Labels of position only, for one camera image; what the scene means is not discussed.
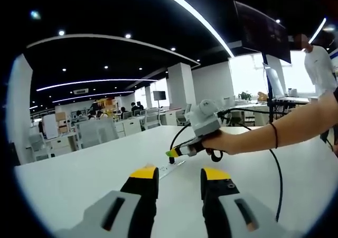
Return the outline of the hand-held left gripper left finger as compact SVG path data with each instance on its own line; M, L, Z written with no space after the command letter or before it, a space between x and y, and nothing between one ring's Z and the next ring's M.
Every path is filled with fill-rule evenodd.
M79 224L55 232L55 237L150 237L158 184L158 167L136 170L120 190L112 190L89 206Z

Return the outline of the person's right hand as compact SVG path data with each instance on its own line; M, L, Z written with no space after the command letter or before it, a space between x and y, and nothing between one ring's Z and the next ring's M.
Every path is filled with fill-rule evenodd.
M215 131L202 141L205 149L212 149L225 152L229 155L244 153L242 142L244 133L230 134L222 130Z

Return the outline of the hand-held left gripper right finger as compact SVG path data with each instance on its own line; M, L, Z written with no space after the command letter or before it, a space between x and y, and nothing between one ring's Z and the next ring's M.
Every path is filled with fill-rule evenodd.
M230 175L215 168L200 173L202 214L208 237L292 237L273 212L250 194L241 193Z

